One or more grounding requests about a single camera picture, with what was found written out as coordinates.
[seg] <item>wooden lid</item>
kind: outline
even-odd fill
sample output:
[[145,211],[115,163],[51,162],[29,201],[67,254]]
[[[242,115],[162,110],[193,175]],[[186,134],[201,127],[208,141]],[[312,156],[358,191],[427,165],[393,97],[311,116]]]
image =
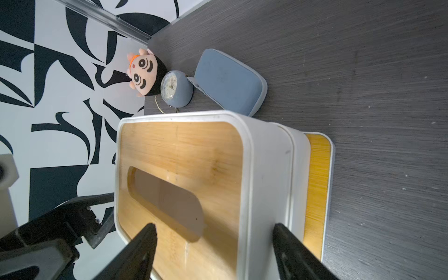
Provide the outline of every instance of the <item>wooden lid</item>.
[[303,244],[322,261],[334,151],[326,136],[316,133],[305,135],[311,144],[311,157]]
[[[123,124],[119,133],[117,219],[124,234],[132,239],[147,223],[156,225],[153,268],[163,280],[234,279],[243,160],[236,128],[227,122],[140,122]],[[145,182],[155,186],[148,193]],[[200,209],[187,207],[194,214],[180,222],[181,203],[169,209],[172,184],[186,190],[179,201],[199,201],[201,236]]]

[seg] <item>doll face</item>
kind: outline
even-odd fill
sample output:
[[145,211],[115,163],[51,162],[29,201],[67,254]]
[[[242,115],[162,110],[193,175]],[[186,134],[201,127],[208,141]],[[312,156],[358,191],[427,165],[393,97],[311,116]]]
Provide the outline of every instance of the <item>doll face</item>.
[[157,76],[157,60],[153,54],[136,57],[129,66],[130,78],[141,95],[151,90]]

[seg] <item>white plastic part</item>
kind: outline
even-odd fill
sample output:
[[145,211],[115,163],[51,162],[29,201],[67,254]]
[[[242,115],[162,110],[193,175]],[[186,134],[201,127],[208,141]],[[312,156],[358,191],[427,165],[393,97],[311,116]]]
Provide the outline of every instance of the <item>white plastic part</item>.
[[19,178],[12,154],[0,155],[0,238],[17,228],[17,220],[8,188]]
[[[230,111],[207,111],[124,118],[118,125],[117,146],[120,147],[124,124],[154,121],[224,121],[237,129],[243,143],[237,279],[278,279],[272,247],[274,225],[285,224],[303,240],[310,160],[308,138],[298,130],[279,124]],[[119,199],[117,169],[116,205]],[[130,239],[117,218],[117,207],[114,212],[117,232],[128,243]]]

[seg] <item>black hair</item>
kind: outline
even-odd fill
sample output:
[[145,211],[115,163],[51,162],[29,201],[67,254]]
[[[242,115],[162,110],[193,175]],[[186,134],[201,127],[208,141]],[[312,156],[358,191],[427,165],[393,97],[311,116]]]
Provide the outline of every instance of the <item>black hair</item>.
[[166,73],[168,72],[165,64],[156,56],[155,59],[157,60],[157,74],[155,77],[155,82],[152,88],[145,96],[157,95],[161,93],[160,85],[162,84],[162,80],[165,77]]

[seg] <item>clock face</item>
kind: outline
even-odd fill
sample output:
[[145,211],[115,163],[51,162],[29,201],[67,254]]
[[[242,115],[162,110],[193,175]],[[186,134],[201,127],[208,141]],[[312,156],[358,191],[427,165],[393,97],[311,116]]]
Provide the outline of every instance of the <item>clock face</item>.
[[173,72],[168,72],[163,81],[162,86],[160,87],[162,92],[162,98],[167,101],[171,100],[174,94],[176,93],[177,88],[177,77]]

